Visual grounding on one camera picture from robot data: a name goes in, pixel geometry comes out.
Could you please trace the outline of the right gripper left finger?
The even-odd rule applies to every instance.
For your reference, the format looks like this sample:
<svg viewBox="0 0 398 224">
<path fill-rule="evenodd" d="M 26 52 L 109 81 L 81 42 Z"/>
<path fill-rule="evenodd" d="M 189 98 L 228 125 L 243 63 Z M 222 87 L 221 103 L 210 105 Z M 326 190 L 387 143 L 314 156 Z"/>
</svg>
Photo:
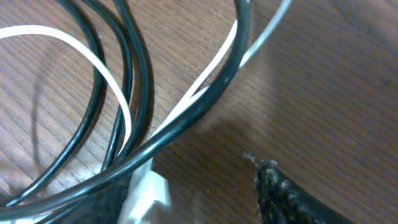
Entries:
<svg viewBox="0 0 398 224">
<path fill-rule="evenodd" d="M 131 174 L 114 184 L 89 195 L 83 203 L 57 223 L 117 224 L 123 202 L 127 197 Z"/>
</svg>

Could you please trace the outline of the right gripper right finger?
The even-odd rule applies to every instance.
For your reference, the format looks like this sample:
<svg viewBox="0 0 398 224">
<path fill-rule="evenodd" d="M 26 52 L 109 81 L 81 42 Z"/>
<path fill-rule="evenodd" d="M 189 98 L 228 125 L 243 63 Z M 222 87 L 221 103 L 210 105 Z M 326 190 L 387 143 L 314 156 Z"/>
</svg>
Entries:
<svg viewBox="0 0 398 224">
<path fill-rule="evenodd" d="M 244 152 L 242 157 L 255 167 L 254 185 L 258 194 L 257 211 L 261 223 L 351 223 L 289 179 L 277 161 L 258 160 Z"/>
</svg>

